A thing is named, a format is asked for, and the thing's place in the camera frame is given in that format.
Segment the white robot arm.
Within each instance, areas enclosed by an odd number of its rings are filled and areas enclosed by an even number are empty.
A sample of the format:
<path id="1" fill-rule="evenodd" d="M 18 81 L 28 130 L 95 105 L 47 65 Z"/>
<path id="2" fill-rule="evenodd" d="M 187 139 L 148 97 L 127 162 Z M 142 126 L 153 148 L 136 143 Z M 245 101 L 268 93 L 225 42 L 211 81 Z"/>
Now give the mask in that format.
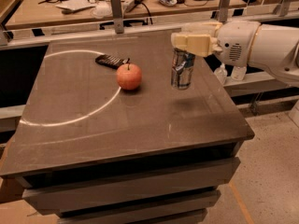
<path id="1" fill-rule="evenodd" d="M 225 64 L 264 70 L 299 87 L 298 28 L 257 21 L 188 23 L 171 34 L 171 44 L 199 57 L 213 54 Z"/>

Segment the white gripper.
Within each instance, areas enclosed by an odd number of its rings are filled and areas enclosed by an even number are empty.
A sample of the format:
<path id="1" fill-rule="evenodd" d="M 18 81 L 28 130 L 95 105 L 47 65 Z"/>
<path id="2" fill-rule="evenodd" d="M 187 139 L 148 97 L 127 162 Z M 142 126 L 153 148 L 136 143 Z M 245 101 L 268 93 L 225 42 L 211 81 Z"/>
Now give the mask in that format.
<path id="1" fill-rule="evenodd" d="M 260 26 L 257 21 L 231 21 L 224 25 L 217 21 L 187 23 L 181 28 L 185 33 L 171 34 L 171 43 L 176 49 L 200 57 L 207 57 L 215 52 L 215 56 L 222 63 L 244 67 L 247 65 L 253 38 Z"/>

